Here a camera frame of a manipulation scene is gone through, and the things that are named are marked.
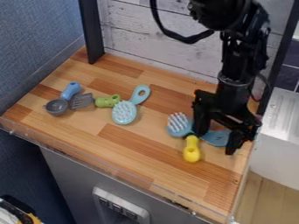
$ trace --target yellow toy handle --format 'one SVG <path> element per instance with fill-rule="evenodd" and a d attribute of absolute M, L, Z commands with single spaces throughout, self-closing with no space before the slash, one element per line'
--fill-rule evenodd
<path fill-rule="evenodd" d="M 198 148 L 199 139 L 196 136 L 186 138 L 187 146 L 184 148 L 184 160 L 189 163 L 195 163 L 200 160 L 200 150 Z"/>

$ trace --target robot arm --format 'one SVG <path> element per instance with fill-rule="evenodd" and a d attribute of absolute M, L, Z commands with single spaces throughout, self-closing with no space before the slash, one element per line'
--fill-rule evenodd
<path fill-rule="evenodd" d="M 246 141 L 253 141 L 261 122 L 248 110 L 247 102 L 254 80 L 266 68 L 267 42 L 270 33 L 268 14 L 254 0 L 190 0 L 193 19 L 208 30 L 184 37 L 163 27 L 156 0 L 149 0 L 156 23 L 168 37 L 194 44 L 215 31 L 223 41 L 222 62 L 216 94 L 196 90 L 193 103 L 193 131 L 203 136 L 211 120 L 230 129 L 226 154 L 232 155 Z"/>

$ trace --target floor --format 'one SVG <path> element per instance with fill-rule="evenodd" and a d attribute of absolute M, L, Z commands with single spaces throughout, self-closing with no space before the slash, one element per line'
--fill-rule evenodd
<path fill-rule="evenodd" d="M 298 224 L 299 191 L 249 172 L 235 218 L 240 224 Z"/>

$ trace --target wood grain surface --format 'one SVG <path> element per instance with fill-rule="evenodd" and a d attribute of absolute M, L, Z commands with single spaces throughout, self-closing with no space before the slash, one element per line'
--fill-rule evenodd
<path fill-rule="evenodd" d="M 79 81 L 84 93 L 94 97 L 120 94 L 128 100 L 137 85 L 148 85 L 151 96 L 138 106 L 138 117 L 120 126 L 111 108 L 68 110 L 63 116 L 46 113 L 50 100 L 59 98 L 70 81 Z M 183 160 L 184 140 L 165 130 L 169 113 L 183 111 L 191 117 L 196 89 L 215 91 L 215 85 L 142 65 L 113 55 L 87 64 L 82 49 L 57 68 L 1 117 L 1 124 L 124 179 L 143 190 L 175 200 L 209 220 L 224 223 L 229 216 L 251 151 L 246 143 L 233 156 L 223 148 L 201 142 L 202 161 Z"/>

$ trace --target gray fabric wall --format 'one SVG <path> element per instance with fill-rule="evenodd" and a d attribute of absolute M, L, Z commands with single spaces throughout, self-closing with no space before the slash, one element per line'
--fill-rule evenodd
<path fill-rule="evenodd" d="M 77 0 L 0 1 L 0 113 L 65 60 L 72 44 L 82 45 Z"/>
<path fill-rule="evenodd" d="M 77 0 L 0 0 L 0 115 L 83 44 Z M 0 131 L 0 196 L 73 223 L 39 148 Z"/>

